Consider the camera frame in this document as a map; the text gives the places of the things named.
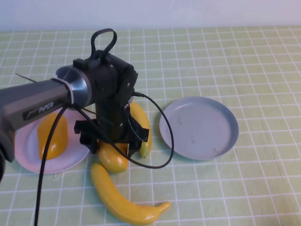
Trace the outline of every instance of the round plate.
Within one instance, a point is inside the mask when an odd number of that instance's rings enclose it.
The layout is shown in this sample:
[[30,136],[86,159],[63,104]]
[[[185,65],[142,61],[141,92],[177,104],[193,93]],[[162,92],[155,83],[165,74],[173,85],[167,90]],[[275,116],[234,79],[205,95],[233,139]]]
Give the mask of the round plate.
[[[195,160],[210,160],[230,150],[239,128],[233,113],[221,103],[206,97],[174,101],[165,110],[174,134],[174,151]],[[170,132],[164,117],[160,132],[171,147]]]
[[[44,173],[58,173],[72,168],[80,163],[90,150],[79,142],[80,134],[74,133],[76,120],[84,120],[77,111],[67,109],[63,114],[68,122],[68,145],[58,157],[47,160]],[[42,160],[39,157],[37,128],[43,118],[19,129],[15,138],[15,155],[17,161],[26,169],[39,173]]]

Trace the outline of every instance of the yellow bell pepper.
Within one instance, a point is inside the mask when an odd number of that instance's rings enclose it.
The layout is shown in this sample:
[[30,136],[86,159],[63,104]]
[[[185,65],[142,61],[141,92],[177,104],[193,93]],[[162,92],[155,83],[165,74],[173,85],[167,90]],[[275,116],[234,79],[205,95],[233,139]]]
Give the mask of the yellow bell pepper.
[[[127,144],[116,144],[116,146],[127,155]],[[108,143],[98,143],[98,157],[101,164],[110,172],[120,173],[128,168],[128,160]]]
[[[43,158],[43,153],[47,142],[47,138],[49,136],[51,127],[57,115],[58,113],[51,113],[45,116],[45,118],[38,126],[37,132],[38,132],[38,140],[39,140],[39,156],[41,159]],[[59,155],[61,155],[67,148],[67,145],[68,145],[68,123],[66,117],[62,115],[52,136],[46,160],[54,159]]]

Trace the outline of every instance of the black cable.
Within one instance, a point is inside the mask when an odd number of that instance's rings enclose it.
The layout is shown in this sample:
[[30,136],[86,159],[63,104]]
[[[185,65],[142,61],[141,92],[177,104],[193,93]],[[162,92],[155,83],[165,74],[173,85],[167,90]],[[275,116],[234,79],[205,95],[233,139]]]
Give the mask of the black cable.
[[[111,140],[109,137],[107,137],[106,134],[104,134],[98,126],[95,125],[95,123],[93,123],[93,121],[89,118],[89,116],[84,113],[82,111],[82,109],[80,107],[78,107],[77,105],[73,105],[73,107],[81,114],[83,115],[91,124],[92,127],[94,127],[94,129],[99,132],[101,134],[101,136],[106,140],[107,143],[111,144],[123,157],[125,157],[127,160],[129,160],[130,162],[138,165],[138,166],[141,166],[141,167],[145,167],[145,168],[149,168],[149,169],[160,169],[160,168],[163,168],[165,167],[166,165],[168,165],[174,155],[174,136],[173,136],[173,132],[172,132],[172,129],[171,129],[171,126],[168,122],[168,119],[167,117],[165,116],[164,112],[162,111],[162,109],[159,107],[159,105],[153,100],[151,99],[150,97],[148,97],[147,95],[145,94],[142,94],[142,93],[138,93],[138,92],[134,92],[134,96],[136,97],[145,97],[147,98],[148,100],[150,100],[158,109],[159,111],[161,112],[161,114],[163,115],[166,123],[167,123],[167,126],[169,128],[169,131],[170,131],[170,135],[171,135],[171,143],[172,143],[172,147],[171,147],[171,153],[170,153],[170,157],[169,159],[167,160],[166,163],[164,163],[163,165],[161,166],[148,166],[148,165],[144,165],[142,163],[139,163],[135,160],[132,160],[131,158],[129,158],[126,154],[124,154]],[[50,130],[50,133],[49,133],[49,136],[47,138],[47,142],[46,142],[46,145],[45,145],[45,149],[44,149],[44,153],[43,153],[43,158],[42,158],[42,163],[41,163],[41,168],[40,168],[40,174],[39,174],[39,182],[38,182],[38,191],[37,191],[37,201],[36,201],[36,209],[35,209],[35,216],[34,216],[34,226],[38,226],[38,220],[39,220],[39,210],[40,210],[40,199],[41,199],[41,190],[42,190],[42,182],[43,182],[43,176],[44,176],[44,169],[45,169],[45,163],[46,163],[46,157],[47,157],[47,153],[48,153],[48,150],[49,150],[49,146],[50,146],[50,142],[51,142],[51,139],[52,139],[52,136],[54,134],[54,131],[55,131],[55,128],[57,127],[57,124],[60,120],[60,118],[62,117],[63,113],[65,112],[65,110],[70,107],[69,105],[65,105],[61,111],[59,112],[59,114],[57,115],[57,117],[55,118],[55,121],[51,127],[51,130]]]
[[89,109],[83,108],[83,110],[86,111],[86,112],[89,112],[89,113],[91,113],[91,114],[95,114],[95,115],[96,115],[95,112],[92,112],[92,111],[90,111]]
[[57,117],[55,118],[55,121],[52,124],[51,130],[49,132],[49,135],[48,135],[48,138],[47,138],[47,142],[46,142],[46,145],[45,145],[45,149],[44,149],[44,153],[43,153],[43,158],[42,158],[42,163],[41,163],[40,174],[39,174],[38,191],[37,191],[37,201],[36,201],[36,210],[35,210],[35,215],[34,215],[34,226],[38,226],[42,182],[43,182],[43,175],[44,175],[44,169],[45,169],[45,163],[46,163],[46,157],[47,157],[48,149],[49,149],[49,146],[50,146],[50,142],[51,142],[52,136],[53,136],[53,134],[55,132],[55,128],[56,128],[56,126],[57,126],[60,118],[62,117],[63,113],[65,112],[65,110],[67,108],[68,108],[67,105],[64,106],[60,110],[60,112],[57,115]]
[[1,150],[1,145],[0,145],[0,181],[3,178],[4,172],[5,172],[5,157]]
[[20,76],[21,78],[27,79],[27,80],[29,80],[29,81],[37,82],[37,81],[35,81],[35,80],[33,80],[33,79],[27,78],[27,77],[25,77],[25,76],[23,76],[23,75],[20,75],[20,74],[18,74],[18,73],[15,73],[15,74],[18,75],[18,76]]
[[145,97],[145,98],[147,98],[147,99],[149,99],[158,109],[159,109],[159,111],[161,112],[161,114],[163,115],[163,117],[164,117],[164,119],[165,119],[165,121],[166,121],[166,123],[167,123],[167,126],[168,126],[168,128],[169,128],[169,131],[170,131],[170,135],[171,135],[171,144],[172,144],[172,146],[171,146],[171,153],[170,153],[170,157],[169,157],[169,159],[167,160],[167,162],[166,163],[164,163],[163,165],[161,165],[161,166],[149,166],[149,165],[144,165],[144,164],[142,164],[142,163],[140,163],[140,162],[138,162],[138,161],[135,161],[135,160],[132,160],[131,158],[129,158],[126,154],[124,154],[111,140],[110,140],[110,138],[109,137],[107,137],[107,135],[106,134],[104,134],[100,129],[99,129],[99,127],[98,126],[96,126],[95,125],[95,123],[93,123],[92,122],[92,120],[89,118],[89,116],[87,116],[87,114],[86,113],[84,113],[82,110],[81,110],[81,108],[79,108],[77,105],[74,105],[74,108],[82,115],[82,116],[84,116],[85,117],[85,119],[87,119],[89,122],[90,122],[90,124],[91,124],[91,126],[105,139],[105,142],[106,143],[108,143],[108,144],[110,144],[110,145],[112,145],[123,157],[125,157],[127,160],[129,160],[130,162],[132,162],[132,163],[134,163],[134,164],[136,164],[136,165],[138,165],[138,166],[141,166],[141,167],[145,167],[145,168],[149,168],[149,169],[160,169],[160,168],[163,168],[163,167],[165,167],[165,166],[167,166],[169,163],[170,163],[170,161],[171,161],[171,159],[173,158],[173,155],[174,155],[174,135],[173,135],[173,132],[172,132],[172,129],[171,129],[171,126],[170,126],[170,124],[169,124],[169,122],[168,122],[168,119],[167,119],[167,117],[165,116],[165,114],[164,114],[164,112],[162,111],[162,109],[159,107],[159,105],[153,100],[153,99],[151,99],[150,97],[148,97],[147,95],[145,95],[145,94],[142,94],[142,93],[137,93],[137,92],[135,92],[134,93],[134,96],[137,96],[137,97]]

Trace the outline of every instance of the plastic fruit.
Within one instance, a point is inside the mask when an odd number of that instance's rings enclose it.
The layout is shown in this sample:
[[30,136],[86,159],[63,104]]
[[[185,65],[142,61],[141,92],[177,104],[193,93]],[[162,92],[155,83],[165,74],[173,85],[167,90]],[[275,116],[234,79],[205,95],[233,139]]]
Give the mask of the plastic fruit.
[[130,202],[120,194],[113,184],[108,172],[100,163],[93,163],[91,178],[98,195],[107,209],[119,220],[133,225],[148,225],[169,209],[170,202],[159,206],[142,206]]
[[151,151],[152,137],[151,137],[151,127],[149,123],[149,119],[143,108],[138,105],[135,101],[130,104],[131,115],[136,121],[145,129],[149,129],[149,138],[147,142],[142,142],[141,148],[139,150],[139,154],[141,157],[145,158],[149,155]]
[[[42,120],[38,126],[39,156],[42,159],[45,145],[58,113],[51,113]],[[60,118],[52,136],[46,160],[54,159],[61,155],[68,144],[68,123],[64,115]]]
[[[127,144],[116,144],[116,146],[127,154]],[[128,160],[108,143],[98,143],[98,157],[103,167],[110,172],[120,173],[128,168]]]

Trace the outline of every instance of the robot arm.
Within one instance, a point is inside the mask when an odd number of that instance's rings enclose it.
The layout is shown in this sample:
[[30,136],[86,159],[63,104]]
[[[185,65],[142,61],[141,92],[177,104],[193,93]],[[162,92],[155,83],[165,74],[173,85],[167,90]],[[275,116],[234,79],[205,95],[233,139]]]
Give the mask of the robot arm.
[[[91,55],[59,68],[57,78],[0,90],[0,181],[5,160],[15,158],[15,131],[65,104],[79,108],[95,104],[94,122],[106,139],[129,144],[129,157],[148,140],[148,129],[130,115],[129,102],[138,76],[134,67],[106,49]],[[103,118],[110,124],[103,123]],[[80,143],[92,153],[97,140],[106,141],[88,121],[76,121],[74,131],[81,133]]]

